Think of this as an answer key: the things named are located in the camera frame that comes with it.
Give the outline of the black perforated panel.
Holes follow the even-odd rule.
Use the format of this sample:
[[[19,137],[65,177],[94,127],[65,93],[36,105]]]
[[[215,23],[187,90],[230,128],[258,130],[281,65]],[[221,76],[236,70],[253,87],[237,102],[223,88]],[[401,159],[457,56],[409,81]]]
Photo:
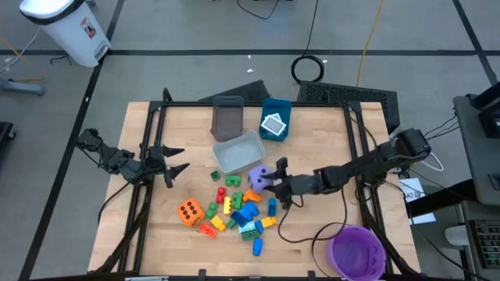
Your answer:
[[[400,126],[398,97],[395,91],[309,81],[301,84],[297,101],[331,104],[347,104],[349,101],[379,102],[384,112],[387,131],[392,133]]]

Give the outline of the teal plastic bin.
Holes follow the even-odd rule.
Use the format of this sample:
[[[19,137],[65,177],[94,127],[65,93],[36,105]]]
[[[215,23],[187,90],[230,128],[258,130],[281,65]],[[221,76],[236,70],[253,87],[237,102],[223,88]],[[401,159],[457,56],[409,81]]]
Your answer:
[[[268,131],[261,125],[264,124],[265,119],[272,116],[276,120],[280,120],[284,124],[284,129],[279,135]],[[262,114],[260,119],[259,134],[260,137],[268,141],[282,142],[286,139],[290,129],[291,121],[291,102],[286,100],[267,98],[262,105]]]

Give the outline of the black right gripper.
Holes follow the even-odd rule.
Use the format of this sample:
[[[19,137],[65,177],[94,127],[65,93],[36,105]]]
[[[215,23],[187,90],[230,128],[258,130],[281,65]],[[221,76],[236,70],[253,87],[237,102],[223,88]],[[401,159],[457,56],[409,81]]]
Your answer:
[[[282,157],[276,161],[275,172],[262,175],[262,178],[268,180],[281,180],[281,183],[268,186],[266,190],[274,193],[283,210],[290,209],[294,195],[321,194],[323,192],[323,182],[319,173],[292,176],[287,174],[287,167],[288,159]]]

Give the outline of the purple foam die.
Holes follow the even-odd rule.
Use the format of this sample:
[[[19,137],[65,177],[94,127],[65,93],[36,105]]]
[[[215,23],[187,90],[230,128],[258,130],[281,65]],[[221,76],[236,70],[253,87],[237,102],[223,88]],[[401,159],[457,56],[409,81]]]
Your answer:
[[[273,180],[264,177],[267,174],[271,174],[271,169],[266,165],[256,166],[249,171],[248,183],[253,192],[261,194],[266,187],[273,186]]]

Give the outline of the white playing cards box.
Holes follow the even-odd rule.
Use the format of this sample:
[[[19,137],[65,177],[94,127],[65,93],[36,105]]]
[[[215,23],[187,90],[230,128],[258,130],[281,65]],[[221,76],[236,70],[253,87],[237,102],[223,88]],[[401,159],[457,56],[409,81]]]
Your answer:
[[[273,135],[279,136],[286,128],[286,124],[275,116],[267,116],[261,123],[261,127]]]

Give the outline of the dark grey plastic bin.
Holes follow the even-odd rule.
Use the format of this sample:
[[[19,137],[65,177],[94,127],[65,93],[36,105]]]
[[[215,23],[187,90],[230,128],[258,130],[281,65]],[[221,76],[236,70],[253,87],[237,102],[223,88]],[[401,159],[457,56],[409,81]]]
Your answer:
[[[241,96],[216,96],[212,100],[210,133],[216,141],[229,141],[242,135],[243,106],[244,99]]]

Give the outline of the black floor object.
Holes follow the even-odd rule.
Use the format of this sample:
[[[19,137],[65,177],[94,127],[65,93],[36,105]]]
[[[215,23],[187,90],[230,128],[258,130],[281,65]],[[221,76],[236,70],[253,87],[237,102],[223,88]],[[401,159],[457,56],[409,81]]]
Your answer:
[[[16,132],[13,130],[13,124],[8,122],[0,122],[0,142],[10,141],[16,137]]]

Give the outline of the black keyboard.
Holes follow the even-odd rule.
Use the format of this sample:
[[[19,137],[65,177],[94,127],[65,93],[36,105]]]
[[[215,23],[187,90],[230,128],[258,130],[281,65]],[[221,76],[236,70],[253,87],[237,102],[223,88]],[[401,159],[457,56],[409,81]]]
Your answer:
[[[469,220],[483,269],[500,269],[500,220]]]

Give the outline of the orange foam die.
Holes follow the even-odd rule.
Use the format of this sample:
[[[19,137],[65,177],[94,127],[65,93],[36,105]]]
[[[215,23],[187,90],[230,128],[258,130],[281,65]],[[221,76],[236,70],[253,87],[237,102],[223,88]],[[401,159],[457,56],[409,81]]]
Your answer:
[[[190,198],[177,207],[177,215],[185,226],[194,226],[205,218],[205,211],[196,199]]]

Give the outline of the light grey plastic bin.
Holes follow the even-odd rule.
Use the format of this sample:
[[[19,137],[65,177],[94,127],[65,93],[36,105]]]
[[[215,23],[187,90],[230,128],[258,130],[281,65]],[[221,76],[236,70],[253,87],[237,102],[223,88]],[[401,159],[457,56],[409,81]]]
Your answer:
[[[226,142],[214,144],[212,150],[220,171],[226,175],[239,173],[261,162],[266,156],[263,143],[254,130]]]

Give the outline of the black flat panel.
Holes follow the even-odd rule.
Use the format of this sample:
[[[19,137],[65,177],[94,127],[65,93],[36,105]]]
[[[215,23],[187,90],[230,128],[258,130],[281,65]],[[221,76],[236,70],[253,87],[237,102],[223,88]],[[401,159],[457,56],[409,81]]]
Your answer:
[[[264,99],[270,97],[270,93],[267,90],[263,80],[256,80],[249,84],[245,84],[239,87],[232,88],[230,90],[220,92],[218,94],[214,94],[212,96],[208,96],[206,98],[202,98],[200,99],[200,101],[212,101],[215,97],[218,96],[240,96],[244,99],[244,101],[263,101]]]

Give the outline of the grey side desk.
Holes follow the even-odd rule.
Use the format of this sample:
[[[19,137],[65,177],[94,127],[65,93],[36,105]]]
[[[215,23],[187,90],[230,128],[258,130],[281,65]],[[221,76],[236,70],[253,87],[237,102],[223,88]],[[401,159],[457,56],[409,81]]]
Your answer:
[[[461,208],[461,223],[466,226],[469,245],[465,246],[465,254],[468,269],[484,279],[500,281],[500,269],[483,269],[473,241],[469,220],[500,220],[500,207],[481,205],[476,202],[463,201]]]

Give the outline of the white rounded device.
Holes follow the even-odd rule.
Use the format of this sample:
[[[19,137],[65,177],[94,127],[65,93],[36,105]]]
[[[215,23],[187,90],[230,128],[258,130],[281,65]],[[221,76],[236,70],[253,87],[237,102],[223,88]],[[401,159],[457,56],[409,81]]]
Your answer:
[[[448,227],[445,230],[445,238],[454,246],[466,246],[470,244],[465,225]]]

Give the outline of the large blue stepped brick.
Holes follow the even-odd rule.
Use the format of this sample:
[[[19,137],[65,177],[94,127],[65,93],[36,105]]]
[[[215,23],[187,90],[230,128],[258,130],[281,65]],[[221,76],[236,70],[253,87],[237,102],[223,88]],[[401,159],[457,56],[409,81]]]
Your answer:
[[[252,221],[259,214],[257,205],[253,201],[248,201],[240,210],[239,213],[247,222]]]

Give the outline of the white pedal trash can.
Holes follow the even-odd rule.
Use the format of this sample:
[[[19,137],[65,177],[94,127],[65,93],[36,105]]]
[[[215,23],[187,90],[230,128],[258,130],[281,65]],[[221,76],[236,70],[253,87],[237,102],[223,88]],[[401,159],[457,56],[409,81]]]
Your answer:
[[[75,62],[91,68],[111,48],[91,10],[94,6],[94,0],[23,0],[19,9]]]

